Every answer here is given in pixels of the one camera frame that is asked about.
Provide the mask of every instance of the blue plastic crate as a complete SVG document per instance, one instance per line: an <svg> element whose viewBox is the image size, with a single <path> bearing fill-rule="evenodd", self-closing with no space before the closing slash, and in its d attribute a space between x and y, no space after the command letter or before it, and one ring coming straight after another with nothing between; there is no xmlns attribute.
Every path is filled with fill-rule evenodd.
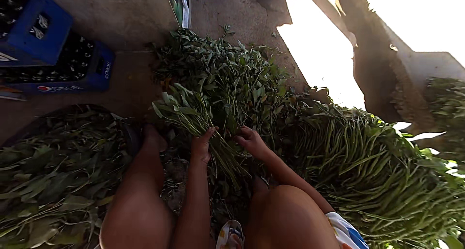
<svg viewBox="0 0 465 249"><path fill-rule="evenodd" d="M95 42L95 48L85 77L77 81L15 83L4 86L23 91L25 94L81 93L105 91L110 86L115 55L101 42Z"/></svg>
<svg viewBox="0 0 465 249"><path fill-rule="evenodd" d="M49 20L42 39L29 33L38 15ZM0 39L0 66L55 65L73 18L52 0L29 0L10 33Z"/></svg>

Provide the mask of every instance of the hand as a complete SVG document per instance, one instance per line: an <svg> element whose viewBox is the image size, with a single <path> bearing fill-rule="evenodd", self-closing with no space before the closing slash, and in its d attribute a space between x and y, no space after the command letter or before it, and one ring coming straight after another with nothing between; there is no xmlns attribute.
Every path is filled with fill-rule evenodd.
<svg viewBox="0 0 465 249"><path fill-rule="evenodd" d="M202 137L192 138L191 147L191 163L205 163L210 161L210 153L208 152L208 141L215 133L218 127L210 127Z"/></svg>
<svg viewBox="0 0 465 249"><path fill-rule="evenodd" d="M265 162L270 154L274 154L261 139L259 133L246 126L240 128L241 136L235 136L234 140L244 147L253 157Z"/></svg>

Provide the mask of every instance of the concrete wall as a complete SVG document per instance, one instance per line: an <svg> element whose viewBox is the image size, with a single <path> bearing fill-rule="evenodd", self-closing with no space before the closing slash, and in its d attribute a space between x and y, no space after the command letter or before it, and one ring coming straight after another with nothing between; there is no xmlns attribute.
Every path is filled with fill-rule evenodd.
<svg viewBox="0 0 465 249"><path fill-rule="evenodd" d="M178 27L169 0L55 0L74 19L73 30L113 50L162 44Z"/></svg>
<svg viewBox="0 0 465 249"><path fill-rule="evenodd" d="M398 56L413 85L419 91L423 91L427 79L432 76L465 81L465 68L449 52L415 52L385 23L384 27L392 44L398 49Z"/></svg>

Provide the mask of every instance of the person's left hand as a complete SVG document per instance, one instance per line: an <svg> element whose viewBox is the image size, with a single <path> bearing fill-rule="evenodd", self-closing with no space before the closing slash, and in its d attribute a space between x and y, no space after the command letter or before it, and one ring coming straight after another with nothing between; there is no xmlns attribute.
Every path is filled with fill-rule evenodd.
<svg viewBox="0 0 465 249"><path fill-rule="evenodd" d="M191 163L205 163L210 161L210 153L208 152L208 141L215 133L218 127L210 127L203 136L192 138L191 147Z"/></svg>

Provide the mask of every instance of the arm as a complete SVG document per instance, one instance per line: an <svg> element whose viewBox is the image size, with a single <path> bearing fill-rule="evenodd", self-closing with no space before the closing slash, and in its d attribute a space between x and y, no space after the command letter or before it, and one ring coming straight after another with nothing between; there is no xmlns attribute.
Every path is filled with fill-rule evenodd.
<svg viewBox="0 0 465 249"><path fill-rule="evenodd" d="M215 128L192 139L191 161L187 172L185 203L181 209L171 244L173 249L208 248L210 241L210 200L208 197L208 141Z"/></svg>
<svg viewBox="0 0 465 249"><path fill-rule="evenodd" d="M240 130L242 132L242 136L236 136L235 140L255 158L263 161L276 181L280 184L297 187L306 192L315 201L324 214L334 212L333 207L313 186L297 175L283 162L280 157L266 146L259 133L246 126L242 126Z"/></svg>

